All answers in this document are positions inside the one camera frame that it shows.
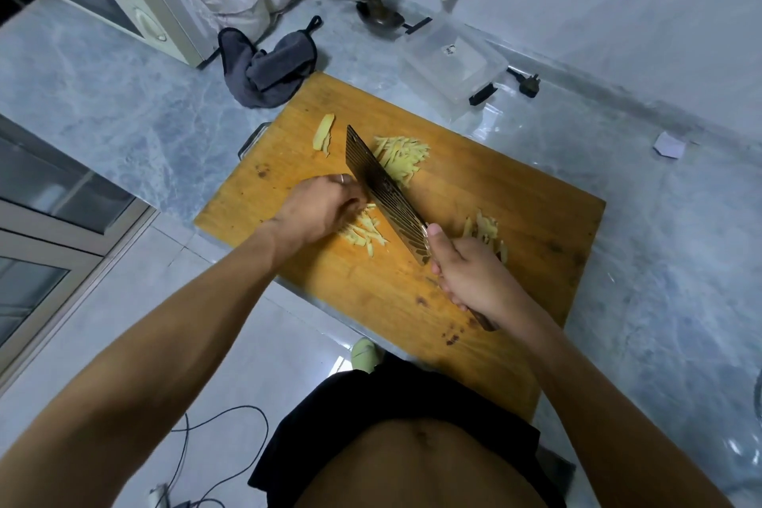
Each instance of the plastic container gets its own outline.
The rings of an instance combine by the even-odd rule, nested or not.
[[[443,13],[398,38],[395,50],[400,78],[448,121],[483,105],[472,105],[471,97],[508,68],[508,59]]]

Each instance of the paper scrap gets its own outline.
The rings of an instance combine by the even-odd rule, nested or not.
[[[680,139],[674,138],[666,131],[658,136],[654,143],[654,148],[661,156],[668,156],[672,159],[680,159],[685,153],[685,143]]]

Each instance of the chef knife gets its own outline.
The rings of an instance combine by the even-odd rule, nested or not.
[[[428,223],[415,211],[402,190],[386,169],[373,156],[373,151],[363,142],[351,125],[347,125],[347,166],[357,181],[365,187],[395,233],[422,266],[431,259],[426,229]],[[487,331],[495,331],[492,322],[478,311],[471,310],[474,318]]]

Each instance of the gray towel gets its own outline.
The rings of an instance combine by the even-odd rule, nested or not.
[[[254,48],[238,29],[221,30],[217,41],[225,84],[235,100],[248,108],[273,108],[291,99],[315,72],[318,50],[312,31],[322,24],[313,16],[306,29],[284,36],[270,53]]]

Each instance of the left hand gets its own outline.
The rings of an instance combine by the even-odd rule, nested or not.
[[[298,245],[314,243],[354,220],[367,197],[351,175],[324,175],[297,184],[273,221]]]

